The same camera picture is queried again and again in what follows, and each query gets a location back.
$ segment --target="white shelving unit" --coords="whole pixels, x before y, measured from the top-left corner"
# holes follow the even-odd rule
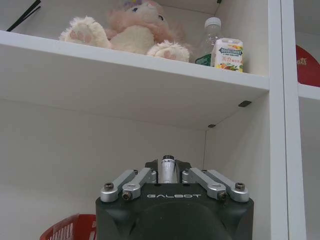
[[[320,61],[319,1],[282,0],[289,238],[320,238],[320,87],[298,83],[296,44]]]
[[[32,2],[4,2],[0,29]],[[246,73],[57,41],[75,16],[107,25],[115,2],[43,0],[15,32],[0,31],[1,239],[34,240],[71,214],[94,213],[104,182],[172,154],[247,185],[253,239],[305,240],[304,224],[292,227],[304,203],[291,199],[303,187],[292,192],[301,158],[288,161],[285,0],[159,1],[192,45],[219,17],[223,35],[244,42]]]

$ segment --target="red basket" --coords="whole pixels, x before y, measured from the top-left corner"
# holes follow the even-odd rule
[[[96,215],[67,217],[45,231],[40,240],[96,240]]]

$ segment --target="bolt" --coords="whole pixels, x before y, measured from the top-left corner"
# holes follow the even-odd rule
[[[105,191],[111,191],[114,189],[114,184],[112,182],[107,182],[103,187]]]
[[[122,198],[123,198],[125,201],[131,200],[131,198],[132,198],[131,192],[129,192],[129,191],[124,192],[124,193],[122,194]]]
[[[245,190],[245,188],[246,188],[246,185],[242,182],[237,182],[235,184],[235,189],[237,189],[237,190],[243,191],[243,190]]]
[[[224,201],[224,200],[226,200],[226,197],[227,197],[227,195],[226,195],[225,191],[218,192],[218,196],[217,196],[218,200]]]

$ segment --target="bottle cap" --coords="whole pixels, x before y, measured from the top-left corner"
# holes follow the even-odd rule
[[[164,155],[162,160],[164,159],[171,159],[171,160],[175,160],[175,157],[174,156],[171,156],[171,155]]]
[[[209,25],[218,25],[221,28],[221,20],[217,17],[210,17],[204,23],[204,28],[208,27]]]

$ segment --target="pink stuffed animal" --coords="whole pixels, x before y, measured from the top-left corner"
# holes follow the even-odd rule
[[[92,17],[75,18],[60,40],[188,62],[190,53],[176,43],[179,36],[170,30],[163,8],[154,1],[111,12],[110,29]]]

